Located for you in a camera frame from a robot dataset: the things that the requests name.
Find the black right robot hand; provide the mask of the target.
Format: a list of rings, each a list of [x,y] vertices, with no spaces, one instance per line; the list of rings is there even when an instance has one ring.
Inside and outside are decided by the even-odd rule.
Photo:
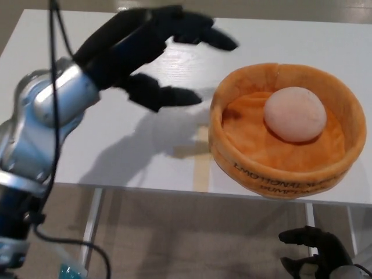
[[[302,259],[282,257],[281,263],[292,278],[300,278],[305,264],[317,266],[316,278],[330,278],[331,273],[342,266],[353,266],[349,253],[341,241],[332,233],[319,228],[304,226],[279,233],[278,238],[285,244],[305,245],[317,248],[318,254]]]

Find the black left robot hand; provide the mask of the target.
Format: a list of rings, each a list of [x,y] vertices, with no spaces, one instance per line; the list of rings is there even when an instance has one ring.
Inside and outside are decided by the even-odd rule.
[[[98,90],[121,88],[130,101],[153,112],[197,105],[202,98],[193,90],[161,87],[156,79],[136,70],[162,55],[169,38],[189,45],[203,42],[222,51],[238,47],[233,38],[213,25],[212,17],[184,10],[181,5],[124,10],[89,36],[73,61]]]

